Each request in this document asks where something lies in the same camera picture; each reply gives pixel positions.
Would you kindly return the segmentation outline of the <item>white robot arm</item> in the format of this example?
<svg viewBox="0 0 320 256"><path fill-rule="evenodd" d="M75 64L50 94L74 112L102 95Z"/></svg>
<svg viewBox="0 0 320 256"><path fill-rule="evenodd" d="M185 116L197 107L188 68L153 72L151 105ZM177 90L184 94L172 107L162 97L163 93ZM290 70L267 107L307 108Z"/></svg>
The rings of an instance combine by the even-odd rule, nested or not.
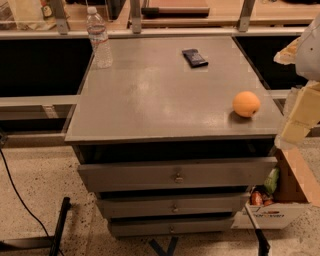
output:
<svg viewBox="0 0 320 256"><path fill-rule="evenodd" d="M302 89L287 96L284 118L275 138L278 149L288 150L301 143L320 122L320 15L302 35L277 52L274 61L295 65L296 74L307 79Z"/></svg>

